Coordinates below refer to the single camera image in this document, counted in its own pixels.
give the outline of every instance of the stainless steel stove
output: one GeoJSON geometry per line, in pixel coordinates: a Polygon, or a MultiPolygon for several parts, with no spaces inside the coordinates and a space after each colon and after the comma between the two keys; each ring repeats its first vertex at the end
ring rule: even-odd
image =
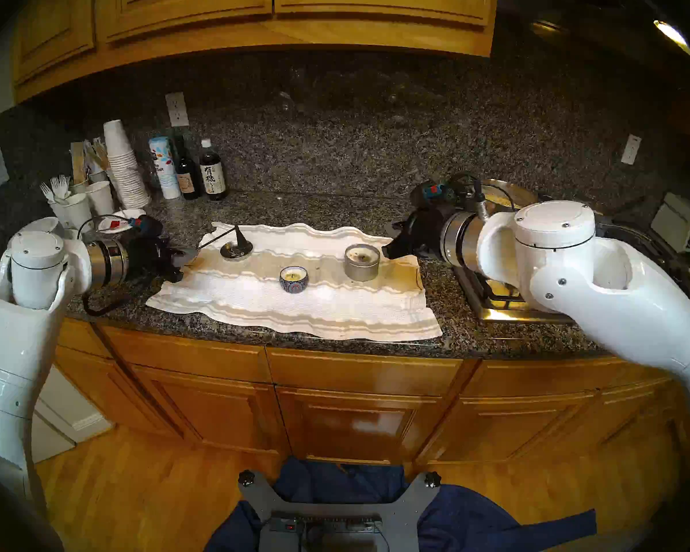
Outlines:
{"type": "Polygon", "coordinates": [[[480,273],[454,267],[468,304],[481,320],[490,322],[547,322],[571,324],[564,314],[543,312],[528,305],[519,290],[497,280],[487,279],[480,273]]]}

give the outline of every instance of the small plate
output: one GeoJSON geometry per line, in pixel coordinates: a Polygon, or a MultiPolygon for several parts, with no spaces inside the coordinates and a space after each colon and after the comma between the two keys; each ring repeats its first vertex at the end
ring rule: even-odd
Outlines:
{"type": "MultiPolygon", "coordinates": [[[[118,211],[117,213],[114,213],[113,215],[125,217],[128,219],[137,219],[144,213],[145,211],[143,211],[142,209],[123,209],[121,211],[118,211]]],[[[100,225],[98,225],[97,230],[100,233],[121,233],[123,231],[127,231],[128,229],[130,229],[130,225],[128,224],[121,225],[119,227],[116,227],[115,229],[110,229],[110,225],[112,225],[112,222],[115,221],[117,220],[113,219],[112,217],[106,217],[100,222],[100,225]]]]}

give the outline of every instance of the soy sauce bottle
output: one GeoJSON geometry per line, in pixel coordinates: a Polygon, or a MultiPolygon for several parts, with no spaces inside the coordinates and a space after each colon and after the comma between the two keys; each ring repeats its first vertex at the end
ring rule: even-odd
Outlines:
{"type": "Polygon", "coordinates": [[[209,138],[202,140],[202,155],[199,156],[199,167],[202,169],[202,180],[204,190],[210,199],[217,202],[227,195],[227,184],[225,173],[222,169],[220,157],[212,149],[212,142],[209,138]]]}
{"type": "Polygon", "coordinates": [[[187,149],[184,146],[184,138],[177,136],[174,138],[177,145],[177,180],[179,189],[185,200],[196,200],[204,193],[202,188],[202,176],[197,170],[194,160],[187,156],[187,149]]]}

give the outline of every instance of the granite countertop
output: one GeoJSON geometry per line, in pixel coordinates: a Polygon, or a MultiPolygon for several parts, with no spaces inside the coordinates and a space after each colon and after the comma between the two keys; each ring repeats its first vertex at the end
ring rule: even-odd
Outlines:
{"type": "MultiPolygon", "coordinates": [[[[206,197],[194,201],[155,197],[146,213],[163,222],[172,244],[194,247],[213,221],[240,225],[285,226],[303,222],[319,230],[352,225],[372,235],[386,235],[386,224],[410,212],[407,201],[374,197],[336,197],[265,192],[232,192],[222,202],[206,197]]],[[[432,358],[562,356],[600,353],[600,347],[576,325],[506,324],[479,321],[468,306],[450,267],[434,260],[419,260],[421,278],[430,307],[442,328],[442,336],[414,342],[336,341],[302,333],[279,333],[264,327],[242,327],[216,322],[203,314],[172,314],[145,306],[158,292],[162,280],[149,286],[126,283],[92,295],[90,305],[101,308],[129,294],[127,304],[111,311],[102,321],[159,334],[308,350],[432,358]]],[[[69,316],[89,317],[75,297],[69,316]]]]}

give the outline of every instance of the black knob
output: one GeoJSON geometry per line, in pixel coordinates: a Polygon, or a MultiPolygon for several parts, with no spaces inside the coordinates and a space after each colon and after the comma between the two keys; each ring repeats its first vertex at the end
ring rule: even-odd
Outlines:
{"type": "Polygon", "coordinates": [[[253,471],[245,469],[237,476],[237,482],[243,486],[251,486],[255,482],[255,474],[253,471]]]}
{"type": "Polygon", "coordinates": [[[438,475],[435,471],[430,471],[424,475],[424,484],[431,489],[436,489],[442,484],[442,477],[438,475]]]}

